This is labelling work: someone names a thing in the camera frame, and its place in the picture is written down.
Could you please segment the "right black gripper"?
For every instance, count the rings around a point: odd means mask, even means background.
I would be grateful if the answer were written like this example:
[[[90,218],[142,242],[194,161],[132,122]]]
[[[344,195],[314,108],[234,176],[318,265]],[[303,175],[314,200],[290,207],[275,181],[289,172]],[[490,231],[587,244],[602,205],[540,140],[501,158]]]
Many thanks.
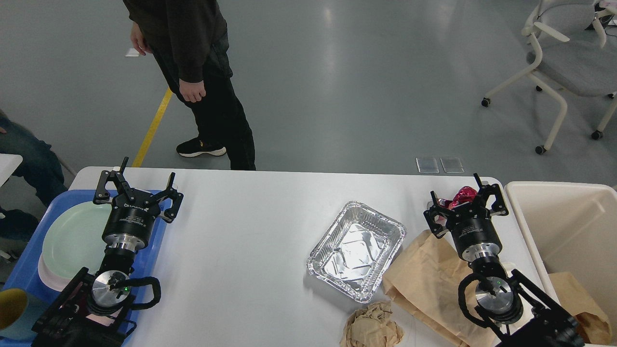
[[[477,173],[473,176],[479,188],[471,203],[475,213],[456,214],[441,206],[434,191],[430,192],[430,203],[423,212],[432,235],[441,239],[450,231],[458,256],[467,262],[499,255],[502,243],[491,217],[509,215],[500,186],[483,184]],[[443,225],[438,223],[438,217],[445,220]]]

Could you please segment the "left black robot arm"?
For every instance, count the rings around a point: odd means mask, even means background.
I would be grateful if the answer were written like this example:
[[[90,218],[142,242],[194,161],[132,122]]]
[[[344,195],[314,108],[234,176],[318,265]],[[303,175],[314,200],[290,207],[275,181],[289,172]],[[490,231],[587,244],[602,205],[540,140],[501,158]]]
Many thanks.
[[[99,270],[90,274],[81,268],[35,321],[34,347],[121,347],[137,326],[128,314],[161,300],[160,281],[134,277],[133,264],[148,247],[156,220],[172,223],[184,196],[173,186],[174,172],[158,193],[131,187],[124,176],[127,162],[124,158],[119,169],[102,171],[95,189],[93,203],[111,206]]]

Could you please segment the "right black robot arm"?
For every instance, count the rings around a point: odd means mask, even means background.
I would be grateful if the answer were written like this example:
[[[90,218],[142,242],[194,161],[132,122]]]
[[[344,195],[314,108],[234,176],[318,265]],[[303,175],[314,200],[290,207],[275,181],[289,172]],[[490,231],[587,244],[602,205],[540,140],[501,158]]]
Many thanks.
[[[450,233],[458,257],[471,268],[459,284],[458,306],[465,318],[491,329],[501,347],[583,347],[579,323],[519,270],[507,272],[492,217],[509,214],[498,184],[484,184],[454,207],[435,192],[423,215],[437,239]]]

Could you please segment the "standing person's left hand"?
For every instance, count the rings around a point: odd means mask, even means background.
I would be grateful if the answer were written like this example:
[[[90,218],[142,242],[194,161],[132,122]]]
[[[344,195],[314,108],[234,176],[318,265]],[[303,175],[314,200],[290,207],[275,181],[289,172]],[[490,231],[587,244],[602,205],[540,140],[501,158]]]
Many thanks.
[[[179,92],[183,99],[190,103],[200,102],[207,96],[203,81],[187,82],[179,79]]]

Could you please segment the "standing person's right hand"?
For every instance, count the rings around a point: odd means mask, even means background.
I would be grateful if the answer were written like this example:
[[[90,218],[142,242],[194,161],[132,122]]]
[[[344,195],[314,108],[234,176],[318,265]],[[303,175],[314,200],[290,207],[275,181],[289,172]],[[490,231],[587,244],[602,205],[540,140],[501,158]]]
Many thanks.
[[[145,37],[136,22],[132,22],[130,41],[132,42],[133,49],[137,51],[139,55],[145,56],[147,53],[151,53]]]

